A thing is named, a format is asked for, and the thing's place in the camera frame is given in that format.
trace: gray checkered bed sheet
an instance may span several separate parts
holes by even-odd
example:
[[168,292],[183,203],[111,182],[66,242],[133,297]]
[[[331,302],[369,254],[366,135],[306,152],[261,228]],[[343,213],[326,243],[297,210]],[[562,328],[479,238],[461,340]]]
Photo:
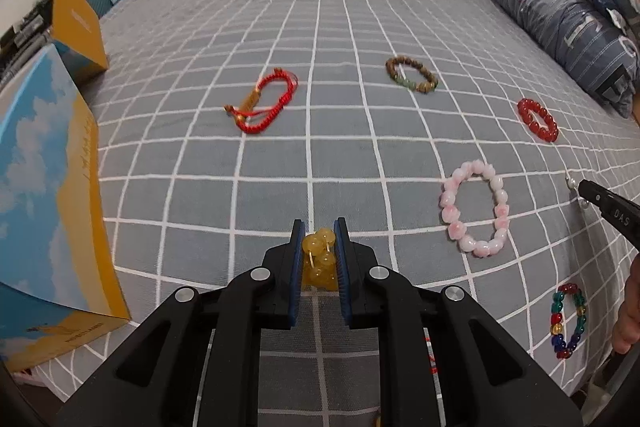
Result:
[[[354,240],[413,283],[462,286],[567,393],[608,353],[636,251],[578,206],[564,174],[637,198],[640,130],[591,100],[490,0],[123,0],[102,30],[111,68],[84,95],[132,321],[38,368],[58,396],[177,287],[225,285],[285,242],[296,218],[313,230],[344,216]],[[438,89],[393,83],[384,62],[394,54],[423,61]],[[300,87],[267,131],[242,135],[222,106],[274,66]],[[281,92],[272,84],[261,103]],[[521,123],[524,96],[553,113],[555,144]],[[475,158],[494,164],[510,196],[510,240],[487,259],[461,254],[438,214],[442,179]],[[458,206],[488,238],[487,184],[463,184]],[[564,281],[583,288],[590,318],[559,362],[548,320]],[[572,330],[575,311],[566,315]],[[304,292],[297,327],[263,334],[260,425],[370,425],[377,349],[375,332],[344,327],[337,294]]]

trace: brown and green beaded bracelet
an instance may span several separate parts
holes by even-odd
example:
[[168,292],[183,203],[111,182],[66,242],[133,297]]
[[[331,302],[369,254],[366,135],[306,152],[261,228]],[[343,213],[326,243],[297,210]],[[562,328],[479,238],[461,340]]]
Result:
[[[418,72],[427,80],[426,82],[414,82],[413,80],[409,80],[408,78],[404,78],[400,76],[396,71],[396,66],[398,64],[404,64],[405,66],[410,66],[418,70]],[[404,57],[403,55],[398,55],[398,57],[390,58],[386,64],[386,72],[389,74],[391,79],[404,86],[408,89],[428,93],[433,91],[436,87],[438,87],[438,79],[437,77],[429,71],[423,63],[415,60],[411,57]]]

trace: red cord bracelet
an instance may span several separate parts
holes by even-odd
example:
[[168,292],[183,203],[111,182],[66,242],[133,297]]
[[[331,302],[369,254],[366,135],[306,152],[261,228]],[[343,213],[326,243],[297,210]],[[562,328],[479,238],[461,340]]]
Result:
[[[262,93],[264,86],[266,86],[270,82],[273,82],[274,80],[284,80],[287,83],[287,90],[280,96],[275,105],[270,109],[254,111],[253,108],[260,101],[260,94]],[[267,129],[267,127],[270,126],[271,122],[275,120],[276,116],[279,115],[282,108],[287,105],[287,103],[291,102],[296,89],[298,89],[298,78],[295,74],[291,73],[290,71],[285,71],[282,68],[274,68],[273,73],[268,74],[267,76],[258,80],[257,84],[255,84],[254,89],[242,101],[238,109],[236,109],[233,105],[225,105],[225,111],[229,116],[234,117],[236,125],[241,131],[247,134],[258,134]],[[265,116],[261,122],[256,124],[246,123],[247,118],[265,113],[267,116]]]
[[[533,115],[530,113],[531,111],[538,113],[548,125],[548,128],[541,127],[533,118]],[[535,102],[530,98],[523,98],[518,102],[518,112],[522,121],[528,125],[531,132],[540,139],[547,142],[555,142],[558,139],[558,125],[549,111],[540,105],[540,102]]]

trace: blue and yellow box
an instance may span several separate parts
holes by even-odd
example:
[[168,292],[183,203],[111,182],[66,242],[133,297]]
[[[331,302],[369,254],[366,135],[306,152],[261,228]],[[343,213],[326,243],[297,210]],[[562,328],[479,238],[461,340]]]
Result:
[[86,0],[53,0],[51,37],[76,84],[109,67],[98,16]]
[[10,371],[129,320],[102,221],[97,137],[53,44],[0,91],[0,357]]

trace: white pearl bracelet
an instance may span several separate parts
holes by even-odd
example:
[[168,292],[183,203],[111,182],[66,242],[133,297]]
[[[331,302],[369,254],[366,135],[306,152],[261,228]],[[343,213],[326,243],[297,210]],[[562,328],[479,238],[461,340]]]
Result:
[[[482,177],[489,182],[491,190],[494,192],[495,207],[494,220],[495,233],[490,241],[476,241],[466,233],[466,225],[459,221],[460,211],[454,206],[456,194],[460,184],[468,180],[474,174],[482,174]],[[442,220],[449,224],[447,232],[449,237],[458,242],[460,250],[463,252],[473,252],[476,257],[487,257],[497,254],[504,242],[507,240],[507,229],[509,228],[509,205],[508,195],[503,190],[504,182],[502,177],[496,175],[494,166],[485,164],[482,160],[464,162],[458,169],[453,171],[450,178],[444,183],[444,192],[440,196],[440,206],[442,208]]]

